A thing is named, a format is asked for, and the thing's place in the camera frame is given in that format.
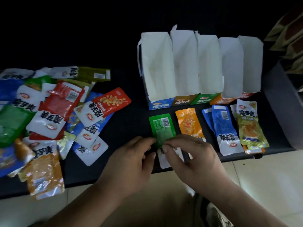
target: dark background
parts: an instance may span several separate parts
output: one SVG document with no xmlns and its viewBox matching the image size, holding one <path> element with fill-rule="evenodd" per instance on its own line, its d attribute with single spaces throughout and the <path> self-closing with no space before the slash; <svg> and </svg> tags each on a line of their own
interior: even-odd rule
<svg viewBox="0 0 303 227">
<path fill-rule="evenodd" d="M 150 116 L 170 113 L 176 133 L 180 133 L 175 111 L 191 106 L 148 111 L 136 59 L 136 47 L 142 32 L 170 32 L 178 24 L 178 29 L 199 30 L 200 34 L 216 34 L 218 37 L 245 35 L 263 40 L 277 20 L 299 0 L 101 0 L 89 4 L 73 1 L 68 6 L 44 1 L 43 7 L 36 8 L 29 8 L 29 3 L 14 9 L 10 5 L 3 6 L 0 69 L 111 68 L 112 81 L 96 84 L 93 91 L 106 93 L 121 87 L 132 100 L 129 106 L 113 115 L 101 132 L 100 137 L 109 148 L 93 165 L 87 167 L 73 152 L 61 161 L 65 186 L 72 187 L 94 183 L 112 152 L 133 137 L 152 136 Z M 278 59 L 276 53 L 268 52 L 270 46 L 264 44 L 264 73 Z M 260 125 L 270 144 L 267 154 L 293 150 L 264 94 L 258 93 L 250 100 L 258 102 Z M 226 157 L 219 153 L 214 134 L 201 113 L 208 107 L 209 104 L 194 106 L 206 140 L 213 144 L 220 159 L 224 162 L 252 158 L 244 153 Z M 156 158 L 153 172 L 159 171 Z M 17 177 L 0 178 L 0 198 L 27 193 L 26 183 L 20 183 Z"/>
</svg>

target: left hand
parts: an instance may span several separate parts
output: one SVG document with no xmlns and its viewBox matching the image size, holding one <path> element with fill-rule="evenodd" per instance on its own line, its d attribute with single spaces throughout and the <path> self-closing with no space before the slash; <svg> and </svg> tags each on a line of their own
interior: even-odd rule
<svg viewBox="0 0 303 227">
<path fill-rule="evenodd" d="M 156 157 L 155 152 L 146 158 L 144 153 L 155 142 L 155 138 L 137 136 L 117 149 L 109 158 L 96 186 L 115 193 L 121 200 L 140 191 L 150 178 Z"/>
</svg>

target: oval logo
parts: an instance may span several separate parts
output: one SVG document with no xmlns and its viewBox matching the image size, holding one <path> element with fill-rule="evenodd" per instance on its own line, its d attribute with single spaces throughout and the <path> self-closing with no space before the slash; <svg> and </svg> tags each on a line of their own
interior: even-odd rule
<svg viewBox="0 0 303 227">
<path fill-rule="evenodd" d="M 89 136 L 89 134 L 84 134 L 83 137 L 87 140 L 91 140 L 92 138 Z"/>
<path fill-rule="evenodd" d="M 90 113 L 88 113 L 88 114 L 87 114 L 87 117 L 88 117 L 88 119 L 89 119 L 90 121 L 93 121 L 93 120 L 94 120 L 93 115 L 92 115 L 92 114 L 90 114 Z"/>
<path fill-rule="evenodd" d="M 50 129 L 50 130 L 52 130 L 52 131 L 54 131 L 54 130 L 57 129 L 57 126 L 50 123 L 50 124 L 47 125 L 47 128 Z"/>
<path fill-rule="evenodd" d="M 101 143 L 97 143 L 96 145 L 93 146 L 93 150 L 97 150 L 100 147 Z"/>
<path fill-rule="evenodd" d="M 237 146 L 236 143 L 230 143 L 229 145 L 230 145 L 231 147 L 236 147 L 236 146 Z"/>
<path fill-rule="evenodd" d="M 40 144 L 39 142 L 31 143 L 28 145 L 28 147 L 32 149 L 32 148 L 38 146 L 39 144 Z"/>
<path fill-rule="evenodd" d="M 29 95 L 26 93 L 20 93 L 20 95 L 25 99 L 29 99 Z"/>
</svg>

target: tiled floor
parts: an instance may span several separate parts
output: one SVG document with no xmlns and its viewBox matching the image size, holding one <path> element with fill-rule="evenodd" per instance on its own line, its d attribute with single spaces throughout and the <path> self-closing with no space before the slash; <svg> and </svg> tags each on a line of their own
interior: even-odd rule
<svg viewBox="0 0 303 227">
<path fill-rule="evenodd" d="M 291 227 L 303 223 L 303 151 L 259 160 L 224 163 L 229 177 L 265 208 Z M 0 201 L 0 227 L 26 227 L 61 210 L 88 186 L 67 189 L 62 195 L 34 201 L 29 196 Z M 193 200 L 173 171 L 154 174 L 145 188 L 128 198 L 102 227 L 150 226 L 172 220 L 178 226 L 192 223 Z"/>
</svg>

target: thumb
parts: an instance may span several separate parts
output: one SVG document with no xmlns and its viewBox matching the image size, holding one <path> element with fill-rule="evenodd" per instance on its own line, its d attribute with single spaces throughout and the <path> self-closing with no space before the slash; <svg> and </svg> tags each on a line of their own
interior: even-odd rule
<svg viewBox="0 0 303 227">
<path fill-rule="evenodd" d="M 183 175 L 188 171 L 188 166 L 185 165 L 185 163 L 176 154 L 176 152 L 171 146 L 163 145 L 162 149 L 172 169 L 176 172 L 179 178 L 183 177 Z"/>
<path fill-rule="evenodd" d="M 155 157 L 156 157 L 156 153 L 152 152 L 148 156 L 146 156 L 145 160 L 142 162 L 142 175 L 143 178 L 146 179 L 146 181 L 149 180 L 150 175 L 152 174 Z"/>
</svg>

